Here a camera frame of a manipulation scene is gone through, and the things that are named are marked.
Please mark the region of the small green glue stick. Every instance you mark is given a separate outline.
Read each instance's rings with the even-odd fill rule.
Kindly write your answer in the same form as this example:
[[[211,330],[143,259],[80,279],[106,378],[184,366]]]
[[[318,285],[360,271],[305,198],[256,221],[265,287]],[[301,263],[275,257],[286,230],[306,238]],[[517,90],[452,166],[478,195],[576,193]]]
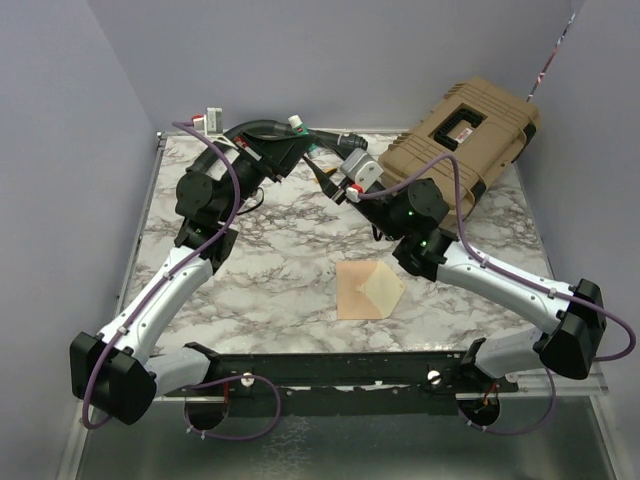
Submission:
[[[288,118],[288,122],[292,131],[299,136],[307,135],[308,129],[299,115],[292,115]]]

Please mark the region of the pink tan envelope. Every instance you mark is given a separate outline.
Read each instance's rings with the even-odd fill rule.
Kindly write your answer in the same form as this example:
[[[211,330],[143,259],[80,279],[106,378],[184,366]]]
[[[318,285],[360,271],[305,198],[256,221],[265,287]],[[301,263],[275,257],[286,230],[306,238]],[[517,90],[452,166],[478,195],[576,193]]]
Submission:
[[[336,263],[338,320],[386,319],[393,313],[404,291],[404,282],[382,261]]]

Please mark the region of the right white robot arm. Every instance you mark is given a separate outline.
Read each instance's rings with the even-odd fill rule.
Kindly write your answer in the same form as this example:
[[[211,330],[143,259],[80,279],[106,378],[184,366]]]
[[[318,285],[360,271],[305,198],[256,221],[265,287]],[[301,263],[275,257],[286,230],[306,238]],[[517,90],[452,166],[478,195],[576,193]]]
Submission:
[[[597,284],[538,277],[465,245],[461,232],[440,228],[449,206],[430,178],[385,195],[375,179],[335,184],[319,167],[312,170],[328,198],[352,205],[396,241],[393,255],[406,272],[480,295],[531,323],[526,332],[472,343],[459,367],[467,389],[481,391],[494,379],[542,367],[569,379],[588,377],[607,325]]]

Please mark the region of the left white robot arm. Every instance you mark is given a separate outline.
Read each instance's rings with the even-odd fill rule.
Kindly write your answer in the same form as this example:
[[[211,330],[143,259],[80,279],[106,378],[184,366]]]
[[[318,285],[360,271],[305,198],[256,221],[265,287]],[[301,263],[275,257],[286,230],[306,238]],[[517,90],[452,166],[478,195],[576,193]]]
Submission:
[[[218,141],[198,137],[207,148],[176,185],[175,211],[183,221],[160,270],[114,320],[71,343],[72,392],[89,430],[97,426],[91,408],[131,425],[158,396],[185,386],[206,395],[220,385],[221,371],[205,349],[184,347],[167,357],[153,350],[184,303],[229,257],[238,236],[231,225],[243,203],[264,180],[286,178],[313,142],[310,135],[240,128],[223,137],[238,153],[234,160]]]

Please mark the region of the tan plastic toolbox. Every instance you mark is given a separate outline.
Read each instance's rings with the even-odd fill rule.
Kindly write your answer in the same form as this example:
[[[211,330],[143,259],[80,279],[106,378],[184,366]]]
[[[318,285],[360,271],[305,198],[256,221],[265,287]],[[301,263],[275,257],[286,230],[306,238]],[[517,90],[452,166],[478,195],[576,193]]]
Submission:
[[[536,105],[474,76],[455,84],[428,115],[389,144],[378,159],[381,183],[390,188],[436,156],[451,153],[460,171],[462,214],[468,217],[539,127]]]

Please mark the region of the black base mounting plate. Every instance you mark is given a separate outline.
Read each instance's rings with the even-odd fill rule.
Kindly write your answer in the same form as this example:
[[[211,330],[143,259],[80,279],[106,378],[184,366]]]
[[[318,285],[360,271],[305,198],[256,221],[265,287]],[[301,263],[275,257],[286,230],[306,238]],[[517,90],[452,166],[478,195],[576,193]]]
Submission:
[[[517,391],[453,351],[221,354],[203,348],[211,362],[205,387],[180,387],[173,397],[203,408],[226,401],[233,416],[275,412],[297,416],[428,413],[453,415],[457,396],[481,399],[495,387]]]

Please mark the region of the aluminium rail frame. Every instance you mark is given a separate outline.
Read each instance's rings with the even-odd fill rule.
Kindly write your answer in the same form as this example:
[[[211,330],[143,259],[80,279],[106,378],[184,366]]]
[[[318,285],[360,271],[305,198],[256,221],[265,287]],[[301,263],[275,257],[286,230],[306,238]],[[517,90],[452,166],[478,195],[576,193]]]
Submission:
[[[280,125],[280,124],[277,124],[277,123],[274,123],[274,122],[267,122],[267,121],[265,121],[265,122],[261,122],[261,121],[249,122],[249,123],[237,126],[237,127],[233,128],[233,129],[231,129],[230,131],[233,131],[233,130],[235,130],[237,128],[249,129],[249,130],[254,131],[255,133],[260,133],[260,134],[276,134],[276,135],[291,135],[291,134],[295,134],[292,131],[292,128],[289,127],[289,126]],[[361,137],[359,137],[357,135],[354,135],[354,134],[337,135],[337,134],[326,132],[326,131],[313,130],[313,131],[308,132],[307,135],[310,135],[310,136],[313,137],[313,144],[320,143],[320,144],[324,145],[325,147],[333,150],[336,154],[338,154],[341,157],[341,160],[342,160],[341,164],[343,163],[343,161],[347,158],[347,156],[354,149],[361,148],[361,149],[366,151],[366,148],[367,148],[366,141],[363,138],[361,138]],[[219,144],[220,144],[221,149],[223,150],[225,155],[228,157],[228,159],[234,160],[237,157],[238,153],[237,153],[237,151],[235,151],[235,150],[231,149],[230,147],[228,147],[227,142],[226,142],[226,140],[224,139],[223,136],[221,138],[213,140],[213,141],[218,141]],[[306,158],[306,153],[305,153],[305,155],[302,157],[302,159],[299,162],[304,161],[305,158]],[[385,188],[384,187],[384,193],[385,194],[392,194],[401,185],[408,185],[408,184],[410,184],[411,182],[413,182],[416,179],[425,179],[425,178],[427,178],[427,177],[425,177],[422,174],[419,174],[419,173],[418,174],[414,174],[414,175],[410,176],[407,180],[405,180],[404,182],[400,183],[399,185],[397,185],[395,187],[391,187],[391,188]],[[378,235],[380,237],[388,239],[387,237],[383,236],[374,226],[373,226],[373,228],[375,229],[375,231],[378,233]],[[467,239],[465,238],[465,235],[463,233],[462,233],[462,235],[463,235],[464,244],[469,246],[470,244],[467,241]],[[608,322],[609,316],[606,313],[606,311],[604,310],[604,307],[603,307],[603,313],[605,315],[606,322]],[[184,347],[207,348],[207,347],[204,347],[204,346],[202,346],[202,345],[200,345],[198,343],[195,343],[195,342],[188,343],[188,344],[184,345],[182,348],[184,348]],[[593,364],[596,363],[598,361],[598,359],[599,359],[599,357],[598,357],[598,350],[597,350],[597,356],[596,356],[596,359],[593,362]],[[534,369],[534,370],[539,370],[539,369],[543,370],[547,375],[552,376],[552,377],[553,376],[561,376],[561,375],[558,375],[558,374],[552,372],[550,369],[548,369],[546,367],[537,368],[537,369]],[[517,372],[513,372],[513,373],[510,373],[510,374],[507,374],[507,375],[505,375],[503,377],[500,377],[500,378],[505,378],[507,381],[516,384],[513,381],[513,378],[512,378],[514,373],[517,373]],[[189,385],[189,387],[193,387],[195,389],[202,389],[202,388],[205,387],[205,385],[206,385],[205,381],[203,380],[198,384]],[[171,391],[167,392],[167,393],[165,393],[165,394],[163,394],[161,396],[158,396],[155,399],[157,399],[159,397],[162,397],[162,396],[165,396],[165,395],[169,395],[170,393],[171,393]],[[457,415],[458,414],[458,415],[463,416],[464,419],[466,420],[467,424],[469,426],[477,429],[477,430],[490,431],[492,426],[493,426],[493,424],[494,424],[494,422],[498,419],[499,414],[500,414],[500,401],[499,401],[500,394],[501,393],[498,392],[498,390],[495,387],[492,387],[492,388],[490,388],[489,391],[487,391],[483,395],[483,397],[481,399],[470,399],[467,396],[457,396],[457,398],[456,398],[457,411],[453,415]],[[211,405],[211,406],[204,406],[203,408],[198,408],[196,406],[189,405],[187,399],[186,399],[185,406],[184,406],[184,415],[185,415],[185,420],[187,422],[189,430],[192,431],[192,432],[195,432],[195,433],[197,433],[200,436],[205,437],[205,438],[207,438],[207,437],[209,437],[209,438],[218,437],[219,436],[219,425],[225,419],[227,419],[229,417],[247,417],[247,416],[233,416],[233,415],[231,415],[230,412],[229,412],[228,403],[226,401],[219,401],[219,402],[217,401],[217,402],[214,402],[213,405]],[[273,413],[273,414],[271,414],[269,416],[264,416],[264,417],[270,417],[273,421],[278,421],[283,416],[285,416],[285,415],[282,415],[280,412],[275,412],[275,413]]]

